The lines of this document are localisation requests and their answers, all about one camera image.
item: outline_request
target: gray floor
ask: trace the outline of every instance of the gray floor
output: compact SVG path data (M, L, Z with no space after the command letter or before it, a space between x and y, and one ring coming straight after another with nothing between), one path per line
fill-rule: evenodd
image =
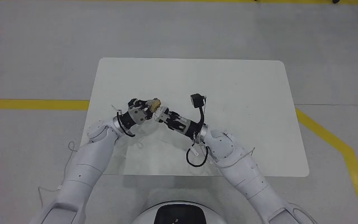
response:
M281 60L296 106L358 154L357 22L357 6L0 2L0 97L88 100L102 57ZM85 111L0 110L0 223L26 223L40 209L37 186L58 186L67 144L79 145L85 118ZM269 181L319 223L356 223L341 154L300 128L309 176ZM45 204L53 198L44 193ZM260 221L221 177L104 175L86 223L130 223L173 199L203 203L229 223Z

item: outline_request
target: white table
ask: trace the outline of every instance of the white table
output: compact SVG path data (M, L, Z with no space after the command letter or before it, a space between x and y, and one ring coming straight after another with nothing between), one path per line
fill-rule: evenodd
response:
M205 123L228 130L250 151L265 176L307 176L307 158L285 67L269 60L103 58L98 65L81 144L87 128L127 110L132 98L157 97L162 105L198 121L190 95L206 95ZM115 146L105 174L220 175L209 162L187 164L191 141L154 120L133 127L136 137ZM199 164L203 159L190 154Z

